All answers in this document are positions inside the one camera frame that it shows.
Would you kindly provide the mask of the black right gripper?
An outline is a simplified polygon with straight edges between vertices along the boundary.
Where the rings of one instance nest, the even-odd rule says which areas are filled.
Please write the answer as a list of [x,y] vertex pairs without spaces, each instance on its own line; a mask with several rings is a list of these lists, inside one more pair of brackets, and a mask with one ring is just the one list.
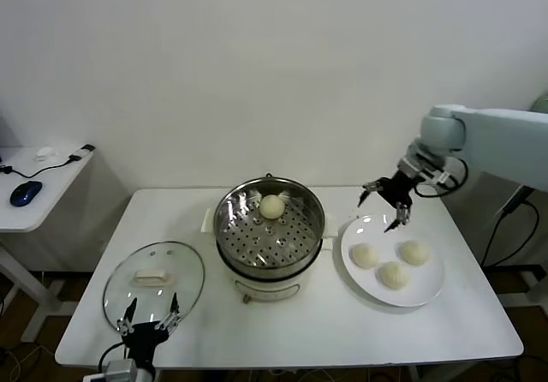
[[413,201],[410,192],[419,184],[419,178],[408,177],[405,173],[397,171],[391,178],[382,177],[373,182],[367,182],[362,186],[358,206],[362,206],[372,193],[378,194],[392,207],[396,208],[395,219],[385,228],[384,233],[406,225],[410,219],[410,207]]

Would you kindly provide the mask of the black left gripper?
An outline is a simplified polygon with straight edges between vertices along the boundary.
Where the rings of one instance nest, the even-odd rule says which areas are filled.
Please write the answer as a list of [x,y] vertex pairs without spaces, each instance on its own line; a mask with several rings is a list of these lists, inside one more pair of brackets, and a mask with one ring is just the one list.
[[166,342],[182,320],[182,315],[174,293],[167,316],[161,321],[139,323],[133,325],[134,313],[137,307],[135,297],[126,308],[124,315],[117,323],[124,345],[128,348],[128,358],[133,360],[137,368],[153,368],[153,358],[157,346]]

